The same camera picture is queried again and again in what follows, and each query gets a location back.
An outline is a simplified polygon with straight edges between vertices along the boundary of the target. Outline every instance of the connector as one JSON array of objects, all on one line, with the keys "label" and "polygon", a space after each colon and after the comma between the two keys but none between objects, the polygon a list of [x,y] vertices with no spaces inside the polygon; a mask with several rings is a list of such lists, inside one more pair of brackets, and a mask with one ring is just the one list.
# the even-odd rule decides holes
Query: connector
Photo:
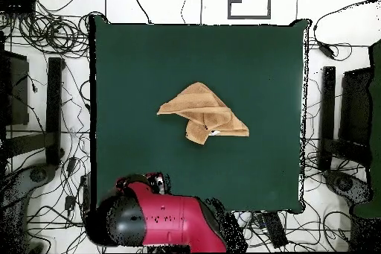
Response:
[{"label": "connector", "polygon": [[66,171],[68,172],[68,177],[70,177],[73,174],[76,164],[77,164],[77,159],[70,158],[70,160],[68,161],[68,167],[66,168]]},{"label": "connector", "polygon": [[68,211],[68,217],[75,207],[75,196],[66,196],[65,198],[65,210]]},{"label": "connector", "polygon": [[324,44],[324,43],[322,43],[322,42],[318,42],[318,48],[319,48],[319,50],[320,50],[323,54],[325,54],[328,58],[330,58],[330,59],[335,59],[335,58],[334,58],[334,55],[333,55],[333,51],[332,51],[332,49],[330,48],[329,45]]},{"label": "connector", "polygon": [[0,14],[9,16],[35,16],[35,0],[0,0]]}]

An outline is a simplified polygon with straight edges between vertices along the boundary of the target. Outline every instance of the black cable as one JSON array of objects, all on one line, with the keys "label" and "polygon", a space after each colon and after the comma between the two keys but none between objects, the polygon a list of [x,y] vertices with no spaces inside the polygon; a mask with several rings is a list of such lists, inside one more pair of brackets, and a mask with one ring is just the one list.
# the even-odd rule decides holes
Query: black cable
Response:
[{"label": "black cable", "polygon": [[41,1],[40,0],[36,0],[38,2],[38,4],[48,13],[50,12],[59,12],[61,10],[63,10],[65,7],[67,7],[70,3],[73,2],[73,0],[70,0],[68,3],[66,3],[65,5],[63,5],[62,7],[60,7],[59,9],[57,10],[48,10],[44,5],[42,5]]},{"label": "black cable", "polygon": [[364,0],[364,1],[360,1],[360,2],[355,2],[355,3],[349,4],[349,5],[345,6],[345,7],[339,8],[338,10],[334,10],[333,12],[329,12],[329,13],[323,15],[322,17],[320,17],[320,18],[316,21],[315,26],[313,26],[313,36],[314,36],[315,41],[318,43],[319,48],[329,48],[329,49],[330,49],[330,46],[337,47],[338,45],[348,45],[348,47],[350,47],[350,53],[349,53],[348,56],[346,56],[346,58],[344,58],[344,59],[336,59],[334,55],[333,55],[332,57],[330,57],[330,58],[333,59],[333,60],[335,60],[335,61],[344,61],[344,60],[346,60],[347,58],[349,58],[349,57],[352,55],[352,51],[353,51],[353,48],[352,48],[352,46],[351,46],[349,43],[347,43],[347,42],[342,42],[342,43],[340,43],[340,44],[328,44],[328,43],[326,43],[326,42],[322,42],[322,41],[320,41],[320,40],[318,40],[318,39],[316,38],[316,29],[317,29],[317,27],[318,27],[318,23],[319,23],[324,17],[327,17],[327,16],[332,15],[332,14],[334,14],[334,13],[338,13],[338,12],[340,12],[340,11],[342,11],[342,10],[346,10],[346,9],[348,9],[349,7],[359,6],[359,5],[367,4],[367,3],[374,3],[374,2],[376,2],[376,1],[378,1],[378,0]]},{"label": "black cable", "polygon": [[[64,253],[61,253],[61,254],[68,254],[69,251],[73,250],[74,248],[71,248],[71,249],[70,249],[70,247],[74,244],[74,242],[75,242],[76,240],[80,239],[80,237],[81,237],[84,233],[85,233],[85,231],[81,232],[80,235],[78,235],[78,236],[73,240],[73,242],[71,242],[71,243],[68,245],[68,248],[66,249],[66,251],[65,251]],[[85,238],[84,238],[82,241],[80,241],[80,242],[77,244],[77,247],[78,247],[78,245],[81,244],[85,239],[86,239],[86,236],[85,236]]]},{"label": "black cable", "polygon": [[44,205],[44,206],[42,206],[39,210],[37,210],[36,214],[34,214],[33,216],[28,216],[28,217],[31,217],[31,218],[27,220],[27,223],[30,223],[35,217],[39,217],[39,215],[38,215],[39,212],[41,212],[41,210],[43,210],[44,208],[49,209],[49,211],[53,211],[53,212],[56,213],[58,216],[60,216],[63,220],[65,220],[66,222],[71,223],[71,224],[74,225],[74,226],[80,226],[80,227],[83,226],[83,223],[74,223],[74,222],[72,222],[70,219],[68,219],[67,217],[65,217],[64,215],[62,215],[62,213],[59,213],[56,209],[54,209],[54,207],[52,207],[52,206],[48,206],[48,205]]},{"label": "black cable", "polygon": [[83,99],[86,100],[86,101],[90,101],[90,100],[89,100],[88,98],[85,98],[85,97],[83,96],[82,88],[83,88],[83,86],[84,86],[86,83],[89,83],[89,82],[90,82],[90,80],[87,80],[87,81],[83,82],[83,83],[81,84],[81,86],[80,86],[80,97],[83,98]]},{"label": "black cable", "polygon": [[[184,10],[184,6],[185,6],[185,2],[186,2],[186,1],[187,1],[187,0],[184,0],[184,3],[182,4],[182,10],[181,10],[181,12],[180,12],[181,15],[182,15],[182,11]],[[182,15],[182,21],[184,22],[184,24],[186,24],[183,15]]]},{"label": "black cable", "polygon": [[267,248],[267,251],[271,253],[271,250],[267,246],[266,242],[254,230],[251,230],[251,231],[257,236],[258,239],[260,239],[263,242],[263,245]]},{"label": "black cable", "polygon": [[147,12],[146,12],[146,11],[144,10],[144,8],[141,6],[139,0],[136,0],[136,3],[138,3],[139,7],[141,8],[141,10],[143,11],[143,13],[144,13],[145,16],[147,17],[148,24],[152,24],[152,22],[150,21],[150,18],[148,17]]},{"label": "black cable", "polygon": [[329,217],[329,216],[331,216],[332,214],[341,214],[341,215],[344,215],[346,218],[348,218],[351,222],[353,222],[353,219],[349,216],[349,215],[347,215],[347,214],[345,214],[344,212],[340,212],[340,211],[334,211],[334,212],[329,212],[328,214],[326,214],[325,216],[324,216],[324,218],[323,218],[323,233],[324,233],[324,236],[325,236],[325,240],[327,241],[327,243],[328,243],[328,245],[331,247],[331,249],[333,250],[333,251],[335,251],[335,252],[337,252],[336,251],[336,249],[333,247],[333,245],[330,243],[330,241],[328,240],[328,234],[327,234],[327,227],[326,227],[326,225],[325,225],[325,221],[326,221],[326,219]]}]

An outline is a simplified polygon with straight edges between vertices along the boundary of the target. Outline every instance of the brown towel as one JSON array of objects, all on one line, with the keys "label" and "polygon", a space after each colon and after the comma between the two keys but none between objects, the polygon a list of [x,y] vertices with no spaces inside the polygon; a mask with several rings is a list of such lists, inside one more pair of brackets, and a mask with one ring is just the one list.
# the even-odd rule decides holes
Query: brown towel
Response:
[{"label": "brown towel", "polygon": [[189,119],[186,137],[203,145],[208,136],[249,136],[249,129],[205,85],[196,82],[160,106],[158,115],[177,114]]}]

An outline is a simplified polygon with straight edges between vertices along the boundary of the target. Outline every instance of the white floor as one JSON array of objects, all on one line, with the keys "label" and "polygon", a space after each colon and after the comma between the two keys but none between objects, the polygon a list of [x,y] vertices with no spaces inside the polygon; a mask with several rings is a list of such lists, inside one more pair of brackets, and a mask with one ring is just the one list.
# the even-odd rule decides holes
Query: white floor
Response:
[{"label": "white floor", "polygon": [[[70,0],[40,0],[49,10],[56,10],[62,7]],[[184,0],[139,0],[143,8],[146,10],[150,20],[153,23],[183,23],[181,9]],[[183,17],[187,23],[197,24],[200,20],[200,1],[201,0],[187,0],[183,9]],[[349,5],[351,3],[361,0],[272,0],[272,18],[266,20],[228,20],[226,17],[226,0],[202,0],[202,23],[206,25],[215,24],[263,24],[269,23],[274,25],[288,25],[295,19],[308,18],[312,19],[313,25],[324,14],[331,11],[338,10],[341,7]],[[318,87],[321,83],[321,70],[323,66],[335,66],[336,67],[336,94],[341,94],[341,79],[344,72],[352,69],[363,68],[369,66],[368,48],[366,46],[371,45],[381,38],[381,4],[371,3],[363,4],[357,7],[348,8],[341,13],[334,13],[322,19],[319,22],[319,27],[316,31],[317,38],[322,42],[328,43],[340,43],[347,42],[351,45],[362,45],[363,47],[353,47],[352,55],[345,61],[334,61],[325,57],[319,50],[310,51],[310,81],[308,89],[308,105],[318,103],[320,100],[320,93]],[[110,22],[123,22],[123,23],[143,23],[147,22],[147,18],[141,11],[140,7],[136,3],[136,0],[73,0],[67,7],[63,8],[59,12],[59,15],[70,16],[83,16],[92,11],[99,11],[104,13]],[[78,18],[71,17],[73,22],[78,22]],[[9,40],[7,41],[6,49],[10,50]],[[22,38],[12,38],[12,51],[26,55],[30,63],[30,76],[35,79],[34,82],[38,91],[34,93],[32,88],[29,93],[29,104],[34,108],[35,113],[39,116],[39,120],[42,126],[45,126],[45,102],[46,102],[46,84],[47,81],[47,65],[44,55],[33,49],[32,47],[25,45],[17,45],[17,43],[25,43]],[[348,55],[347,47],[339,47],[339,58],[345,58]],[[76,149],[79,140],[81,140],[81,147],[84,145],[84,152],[78,150],[77,157],[85,156],[89,153],[89,112],[84,107],[83,101],[79,95],[76,84],[79,87],[84,81],[89,79],[89,63],[85,57],[80,59],[65,59],[69,70],[64,71],[63,82],[63,102],[68,101],[63,106],[63,128],[62,131],[67,132],[62,134],[62,146],[68,153],[71,149],[71,143],[73,142],[73,148]],[[87,83],[83,88],[83,94],[89,96],[89,84]],[[336,134],[337,125],[339,125],[339,104],[340,97],[336,98]],[[314,125],[312,125],[312,119],[307,120],[307,137],[318,138],[318,109],[319,105],[316,104],[308,109],[308,113],[317,116],[313,119]],[[25,131],[39,131],[39,124],[30,111],[30,122],[28,126],[14,126],[12,132],[7,132],[10,136],[23,136]],[[307,153],[313,151],[312,146],[308,146]],[[12,160],[12,168],[18,168],[25,160],[25,157],[32,153],[26,153],[25,155],[17,156]],[[29,158],[25,165],[32,165],[35,162],[43,161],[45,158],[44,152],[38,153]],[[86,169],[82,166],[80,170],[71,178],[75,185],[79,184],[80,176],[86,172],[89,172],[90,163],[89,159],[85,160]],[[339,164],[339,160],[335,160],[334,164]],[[42,195],[36,199],[31,200],[29,206],[29,215],[34,215],[36,211],[44,205],[53,206],[58,212],[62,212],[65,203],[65,193],[60,198],[63,192],[60,187],[60,171],[58,171],[57,177],[48,185],[43,188],[35,190],[34,197],[39,196],[42,193],[49,194]],[[316,171],[311,170],[309,175],[314,174]],[[359,177],[365,179],[365,176],[360,171]],[[317,213],[323,218],[325,214],[331,211],[339,210],[348,212],[348,207],[345,201],[337,197],[332,192],[328,191],[324,183],[316,188],[321,180],[319,175],[314,176],[313,179],[307,179],[304,184],[304,199],[307,201],[307,207],[303,214],[291,215],[281,213],[281,220],[286,222],[286,232],[288,239],[295,243],[305,243],[304,246],[313,248],[316,251],[332,250],[327,244],[323,233],[321,232],[321,225],[316,221],[318,220]],[[47,209],[43,209],[40,214],[47,212]],[[48,212],[42,217],[33,219],[37,223],[31,223],[30,228],[43,228],[46,226],[44,222],[51,222],[57,217],[52,211]],[[77,209],[74,213],[74,221],[80,222],[80,213]],[[61,218],[56,218],[55,222],[63,222]],[[327,225],[332,229],[350,230],[350,221],[342,215],[331,215],[327,219]],[[85,238],[86,234],[83,234],[81,238],[78,236],[84,232],[84,229],[71,227],[68,229],[48,229],[54,227],[49,225],[46,229],[31,230],[32,233],[39,233],[39,236],[47,238],[51,241],[51,248],[49,253],[64,253],[68,245],[75,239],[75,245],[71,246],[76,248],[75,253],[97,253],[97,247],[91,243],[88,239],[82,241],[77,247],[78,240],[81,241]],[[330,239],[333,247],[338,251],[345,251],[348,245],[336,237]],[[267,252],[265,246],[255,247],[257,244],[261,244],[260,240],[253,237],[249,240],[249,244],[252,246],[248,249],[248,252]],[[279,252],[274,250],[272,245],[269,245],[269,249],[273,252]],[[289,244],[286,249],[288,251],[294,250],[294,245]],[[297,246],[297,251],[305,251],[303,247]],[[107,249],[108,253],[135,253],[138,248],[119,247],[114,249]]]}]

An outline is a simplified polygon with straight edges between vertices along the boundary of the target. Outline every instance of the folded towel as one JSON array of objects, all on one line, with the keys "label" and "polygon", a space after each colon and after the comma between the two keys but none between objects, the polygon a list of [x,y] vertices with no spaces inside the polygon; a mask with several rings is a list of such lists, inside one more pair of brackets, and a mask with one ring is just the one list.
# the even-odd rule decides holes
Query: folded towel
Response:
[{"label": "folded towel", "polygon": [[157,114],[177,114],[189,119],[185,136],[201,145],[208,136],[249,136],[248,127],[200,82],[161,105]]}]

